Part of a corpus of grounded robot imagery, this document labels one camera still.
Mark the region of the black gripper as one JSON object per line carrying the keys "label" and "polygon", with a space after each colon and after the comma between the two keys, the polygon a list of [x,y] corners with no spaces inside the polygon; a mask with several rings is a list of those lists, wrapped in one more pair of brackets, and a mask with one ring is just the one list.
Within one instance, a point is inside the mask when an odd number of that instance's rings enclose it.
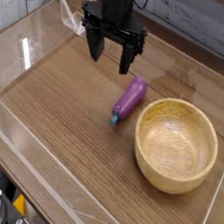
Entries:
{"label": "black gripper", "polygon": [[83,26],[87,31],[87,41],[91,57],[97,61],[105,47],[104,39],[117,42],[123,47],[119,74],[127,74],[134,55],[142,53],[147,29],[133,14],[133,5],[144,9],[136,0],[84,1],[82,10]]}

